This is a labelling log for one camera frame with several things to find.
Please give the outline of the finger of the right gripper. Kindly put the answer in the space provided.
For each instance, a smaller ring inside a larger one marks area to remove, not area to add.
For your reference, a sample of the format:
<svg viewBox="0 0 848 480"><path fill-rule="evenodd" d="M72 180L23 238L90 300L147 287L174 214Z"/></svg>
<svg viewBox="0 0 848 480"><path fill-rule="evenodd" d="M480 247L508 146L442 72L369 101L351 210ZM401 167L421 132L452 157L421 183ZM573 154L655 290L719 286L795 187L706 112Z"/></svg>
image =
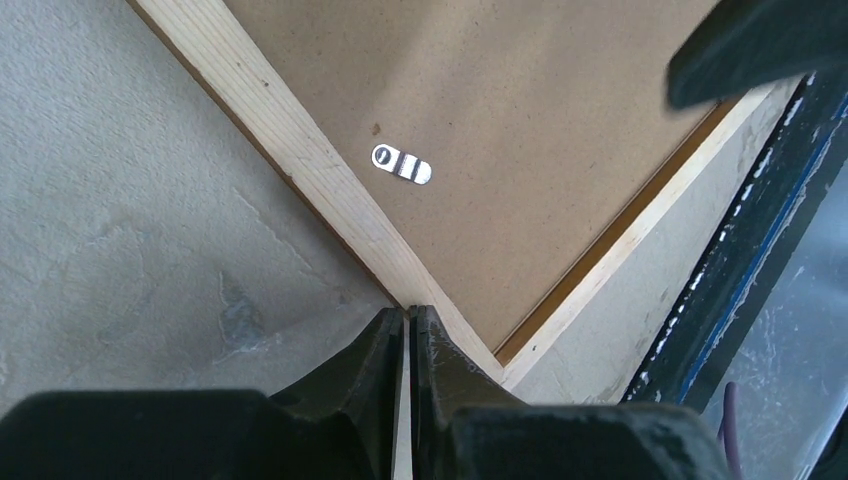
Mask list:
<svg viewBox="0 0 848 480"><path fill-rule="evenodd" d="M720 1L669 60L673 110L847 63L847 3Z"/></svg>

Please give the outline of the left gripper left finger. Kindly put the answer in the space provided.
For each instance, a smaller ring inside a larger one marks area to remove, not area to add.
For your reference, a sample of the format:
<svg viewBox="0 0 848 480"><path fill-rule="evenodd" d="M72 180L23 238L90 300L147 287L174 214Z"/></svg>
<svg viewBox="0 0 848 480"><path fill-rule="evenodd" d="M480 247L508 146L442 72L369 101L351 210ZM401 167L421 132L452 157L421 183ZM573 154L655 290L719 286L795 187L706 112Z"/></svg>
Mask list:
<svg viewBox="0 0 848 480"><path fill-rule="evenodd" d="M1 420L5 479L389 479L403 316L283 390L52 391Z"/></svg>

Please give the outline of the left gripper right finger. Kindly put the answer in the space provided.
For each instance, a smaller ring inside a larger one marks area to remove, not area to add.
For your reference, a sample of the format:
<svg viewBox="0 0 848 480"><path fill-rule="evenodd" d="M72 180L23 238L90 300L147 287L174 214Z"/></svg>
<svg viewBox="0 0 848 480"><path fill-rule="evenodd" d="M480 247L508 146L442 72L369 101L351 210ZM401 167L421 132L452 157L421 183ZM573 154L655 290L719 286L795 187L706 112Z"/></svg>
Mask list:
<svg viewBox="0 0 848 480"><path fill-rule="evenodd" d="M719 446L668 404L529 405L449 337L436 309L410 309L416 479L726 479Z"/></svg>

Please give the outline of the brown frame backing board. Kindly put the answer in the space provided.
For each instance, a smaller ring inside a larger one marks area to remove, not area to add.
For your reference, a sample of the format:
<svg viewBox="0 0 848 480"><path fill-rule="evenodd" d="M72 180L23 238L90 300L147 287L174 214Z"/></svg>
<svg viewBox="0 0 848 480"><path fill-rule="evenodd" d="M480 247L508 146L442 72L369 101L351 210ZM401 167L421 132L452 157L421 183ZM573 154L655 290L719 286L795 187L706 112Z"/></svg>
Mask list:
<svg viewBox="0 0 848 480"><path fill-rule="evenodd" d="M687 1L232 1L229 9L489 348L706 115L672 113ZM430 164L376 168L387 144Z"/></svg>

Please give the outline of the wooden picture frame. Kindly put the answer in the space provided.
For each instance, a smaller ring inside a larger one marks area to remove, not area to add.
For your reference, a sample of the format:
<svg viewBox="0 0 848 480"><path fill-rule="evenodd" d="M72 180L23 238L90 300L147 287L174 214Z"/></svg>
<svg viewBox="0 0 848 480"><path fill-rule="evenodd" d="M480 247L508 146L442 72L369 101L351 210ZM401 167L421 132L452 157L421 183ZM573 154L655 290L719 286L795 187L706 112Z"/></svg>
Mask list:
<svg viewBox="0 0 848 480"><path fill-rule="evenodd" d="M615 402L622 396L799 83L790 78L698 106L706 109L698 125L492 349L242 27L230 2L137 1L134 8L390 298L405 307L434 306L450 338L528 402Z"/></svg>

